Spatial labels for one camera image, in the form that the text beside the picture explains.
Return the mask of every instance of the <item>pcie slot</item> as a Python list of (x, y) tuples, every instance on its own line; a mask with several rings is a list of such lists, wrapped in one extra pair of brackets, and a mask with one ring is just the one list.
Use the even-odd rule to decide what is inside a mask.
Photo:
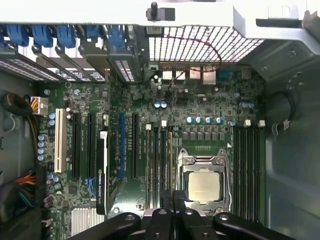
[(54, 133), (54, 171), (62, 173), (66, 170), (67, 157), (67, 112), (65, 109), (55, 110)]
[(151, 201), (151, 124), (146, 125), (145, 131), (145, 207), (150, 208)]
[(168, 130), (166, 127), (161, 128), (160, 133), (160, 192), (168, 188), (168, 155), (167, 146), (168, 142)]
[(96, 114), (88, 114), (88, 132), (87, 132), (87, 176), (95, 177), (95, 159), (96, 159)]
[(153, 128), (153, 145), (152, 145), (152, 152), (153, 152), (153, 208), (158, 207), (159, 203), (159, 188), (158, 188), (158, 174), (159, 174), (159, 128)]
[(132, 114), (132, 150), (131, 150), (131, 178), (139, 175), (139, 115)]
[(125, 178), (125, 114), (119, 113), (119, 179)]
[(79, 178), (81, 171), (81, 113), (73, 114), (72, 123), (72, 177)]

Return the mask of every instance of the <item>pci slot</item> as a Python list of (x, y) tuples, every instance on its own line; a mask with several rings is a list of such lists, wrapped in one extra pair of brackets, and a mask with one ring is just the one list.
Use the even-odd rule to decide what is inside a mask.
[(153, 208), (158, 207), (158, 203), (160, 203), (160, 195), (159, 195), (159, 128), (153, 128), (153, 145), (152, 145), (152, 153), (153, 153), (153, 163), (152, 163), (152, 172), (153, 172), (153, 196), (152, 196), (152, 206)]
[(96, 141), (96, 213), (107, 215), (108, 131), (100, 131)]
[(145, 131), (145, 207), (146, 209), (150, 208), (151, 202), (151, 184), (152, 184), (152, 175), (151, 175), (151, 124), (146, 125)]
[(73, 114), (72, 123), (72, 177), (79, 178), (81, 172), (81, 113)]
[(119, 179), (125, 178), (125, 114), (119, 113), (119, 162), (120, 169), (118, 173)]
[(160, 133), (160, 192), (168, 188), (168, 130), (161, 128)]
[(88, 132), (87, 132), (87, 176), (95, 177), (96, 160), (96, 114), (88, 114)]
[(54, 134), (54, 172), (62, 173), (67, 168), (67, 112), (65, 109), (55, 110)]
[(139, 175), (139, 115), (132, 114), (132, 152), (131, 152), (131, 178), (137, 179)]

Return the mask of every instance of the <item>electrolytic capacitor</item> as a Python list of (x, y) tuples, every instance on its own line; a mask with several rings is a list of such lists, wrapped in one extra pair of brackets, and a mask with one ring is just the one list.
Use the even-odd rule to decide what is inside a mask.
[(48, 140), (48, 136), (46, 134), (39, 134), (38, 135), (38, 140), (39, 141), (47, 141)]
[(45, 160), (46, 158), (47, 158), (47, 155), (45, 155), (45, 154), (40, 154), (40, 155), (38, 155), (37, 157), (36, 157), (37, 159), (38, 159), (38, 161), (43, 161), (43, 160)]
[(196, 122), (197, 124), (200, 124), (200, 123), (201, 123), (201, 117), (197, 116), (197, 117), (195, 118), (195, 122)]
[(53, 119), (50, 119), (49, 126), (54, 126), (56, 124), (56, 121)]
[(46, 175), (46, 178), (47, 178), (48, 180), (52, 180), (52, 179), (54, 178), (54, 175), (50, 172), (50, 173), (48, 173), (48, 174)]
[(192, 124), (193, 121), (194, 121), (194, 119), (193, 119), (191, 116), (188, 116), (188, 117), (186, 118), (186, 122), (187, 122), (188, 124)]
[(222, 118), (221, 117), (216, 117), (214, 121), (215, 121), (216, 124), (221, 124), (222, 123)]
[(156, 101), (153, 105), (154, 105), (154, 107), (155, 107), (156, 109), (158, 109), (158, 108), (160, 108), (161, 103), (160, 103), (159, 101)]
[(247, 107), (249, 107), (249, 103), (247, 101), (242, 101), (242, 102), (240, 102), (239, 106), (242, 108), (247, 108)]
[(53, 181), (54, 183), (59, 182), (59, 180), (60, 180), (60, 176), (58, 176), (58, 175), (55, 175), (55, 176), (53, 177), (53, 179), (52, 179), (52, 181)]
[(48, 145), (48, 143), (46, 141), (39, 141), (38, 142), (38, 147), (39, 148), (44, 148)]
[(43, 203), (44, 203), (44, 204), (50, 203), (50, 202), (52, 202), (54, 199), (55, 199), (55, 197), (51, 194), (51, 195), (47, 196), (45, 199), (43, 199)]
[(235, 121), (228, 121), (229, 127), (234, 127), (235, 125), (237, 125), (237, 123)]
[(53, 202), (53, 201), (50, 201), (50, 202), (48, 202), (48, 203), (45, 203), (43, 206), (44, 206), (45, 209), (51, 208), (51, 207), (54, 206), (54, 202)]
[(211, 122), (212, 122), (211, 117), (208, 116), (208, 117), (205, 118), (205, 123), (206, 124), (210, 124)]
[(67, 113), (69, 113), (69, 114), (72, 114), (72, 113), (73, 113), (73, 110), (72, 110), (70, 107), (67, 107), (67, 108), (65, 109), (65, 111), (66, 111)]
[(56, 114), (54, 112), (49, 113), (49, 119), (55, 119)]
[(165, 109), (167, 107), (167, 103), (165, 101), (161, 102), (161, 108)]
[(42, 154), (45, 154), (47, 152), (47, 150), (43, 147), (40, 147), (40, 148), (38, 148), (37, 152), (38, 152), (38, 154), (42, 155)]

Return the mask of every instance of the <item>ram slot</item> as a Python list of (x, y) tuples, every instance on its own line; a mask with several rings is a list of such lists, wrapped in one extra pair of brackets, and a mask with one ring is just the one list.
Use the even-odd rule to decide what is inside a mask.
[(95, 160), (96, 160), (96, 114), (88, 114), (88, 132), (87, 132), (87, 176), (95, 177)]
[(150, 208), (151, 202), (151, 124), (146, 125), (145, 130), (145, 207)]
[(131, 150), (131, 178), (137, 179), (139, 175), (139, 115), (132, 114), (132, 150)]
[(168, 130), (161, 128), (160, 134), (160, 192), (168, 189)]
[(119, 179), (125, 178), (125, 114), (119, 113)]
[(72, 123), (72, 177), (79, 178), (81, 172), (81, 113), (73, 114)]
[(158, 207), (158, 203), (160, 201), (160, 195), (159, 195), (159, 128), (154, 127), (153, 128), (153, 145), (152, 145), (152, 153), (153, 153), (153, 163), (152, 163), (152, 172), (153, 172), (153, 208)]

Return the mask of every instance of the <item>cable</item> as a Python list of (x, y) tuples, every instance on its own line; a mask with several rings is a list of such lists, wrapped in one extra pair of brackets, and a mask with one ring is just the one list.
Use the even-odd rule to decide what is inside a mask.
[(215, 52), (215, 54), (217, 55), (218, 59), (219, 59), (219, 65), (216, 66), (216, 67), (212, 67), (211, 70), (199, 70), (199, 69), (196, 69), (196, 68), (187, 68), (187, 69), (185, 69), (181, 74), (179, 74), (179, 75), (176, 76), (174, 79), (172, 79), (172, 81), (170, 82), (170, 84), (169, 84), (169, 86), (168, 86), (168, 89), (170, 89), (171, 86), (175, 83), (175, 81), (176, 81), (180, 76), (182, 76), (183, 74), (185, 74), (187, 70), (191, 70), (191, 71), (195, 71), (195, 72), (200, 72), (200, 73), (210, 73), (210, 72), (215, 72), (215, 71), (217, 71), (217, 70), (221, 67), (221, 65), (222, 65), (221, 55), (220, 55), (219, 52), (216, 50), (216, 48), (215, 48), (214, 46), (212, 46), (212, 44), (210, 44), (209, 42), (202, 41), (202, 40), (196, 39), (196, 38), (184, 38), (184, 37), (169, 36), (169, 35), (165, 35), (164, 37), (167, 38), (167, 39), (180, 39), (180, 40), (187, 40), (187, 41), (196, 41), (196, 42), (198, 42), (198, 43), (204, 44), (205, 46), (208, 46), (208, 47), (212, 48), (213, 51)]

